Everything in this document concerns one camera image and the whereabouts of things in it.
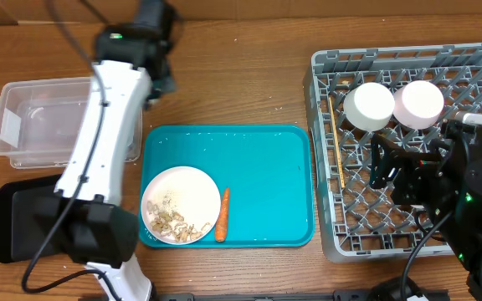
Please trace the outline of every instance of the white plate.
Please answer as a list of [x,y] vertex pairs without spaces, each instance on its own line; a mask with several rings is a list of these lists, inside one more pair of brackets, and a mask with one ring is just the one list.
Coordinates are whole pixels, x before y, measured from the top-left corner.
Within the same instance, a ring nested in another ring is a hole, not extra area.
[[[194,223],[199,230],[206,222],[211,227],[203,235],[191,242],[176,242],[174,238],[162,237],[159,232],[151,229],[152,214],[147,211],[147,203],[152,201],[160,209],[174,210],[185,217],[188,225]],[[189,166],[179,166],[167,169],[157,175],[142,194],[141,215],[146,229],[156,239],[173,245],[184,245],[197,242],[208,234],[218,219],[221,208],[221,194],[213,179],[203,171]]]

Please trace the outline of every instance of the orange carrot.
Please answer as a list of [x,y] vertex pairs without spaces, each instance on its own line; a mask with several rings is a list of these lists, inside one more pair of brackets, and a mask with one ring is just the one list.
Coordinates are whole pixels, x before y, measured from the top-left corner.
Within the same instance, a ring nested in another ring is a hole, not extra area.
[[230,203],[230,188],[226,188],[221,203],[221,212],[218,214],[217,225],[215,225],[215,240],[224,242],[228,234],[228,205]]

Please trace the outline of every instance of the white label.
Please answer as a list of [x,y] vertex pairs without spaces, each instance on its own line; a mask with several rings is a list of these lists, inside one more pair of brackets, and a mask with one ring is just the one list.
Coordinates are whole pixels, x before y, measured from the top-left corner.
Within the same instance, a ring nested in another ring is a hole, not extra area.
[[22,126],[22,119],[9,109],[5,109],[3,112],[0,139],[7,142],[9,145],[18,147],[20,126]]

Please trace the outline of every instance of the bowl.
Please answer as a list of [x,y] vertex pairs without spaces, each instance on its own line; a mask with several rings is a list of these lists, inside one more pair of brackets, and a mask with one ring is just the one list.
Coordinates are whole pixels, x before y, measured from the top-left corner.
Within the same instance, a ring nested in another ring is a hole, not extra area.
[[[141,216],[153,237],[164,243],[184,245],[197,242],[212,230],[220,207],[220,191],[208,174],[194,167],[178,166],[163,171],[148,184],[142,194]],[[153,228],[152,223],[156,218],[161,218],[160,214],[164,217],[165,213],[172,220],[162,218],[162,225],[168,224],[172,230],[179,230],[183,229],[183,225],[179,225],[185,222],[188,227],[194,225],[202,235],[187,241],[177,241],[175,233],[162,235],[161,231]]]

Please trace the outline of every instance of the teal tray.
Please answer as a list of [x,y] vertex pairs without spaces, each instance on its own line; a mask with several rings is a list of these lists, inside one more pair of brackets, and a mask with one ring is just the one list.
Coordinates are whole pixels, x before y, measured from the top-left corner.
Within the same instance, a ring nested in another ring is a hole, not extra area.
[[214,229],[198,242],[169,245],[146,229],[149,247],[300,247],[314,235],[310,140],[293,125],[164,125],[146,138],[142,193],[162,171],[192,166],[206,172],[223,194],[230,187],[228,236]]

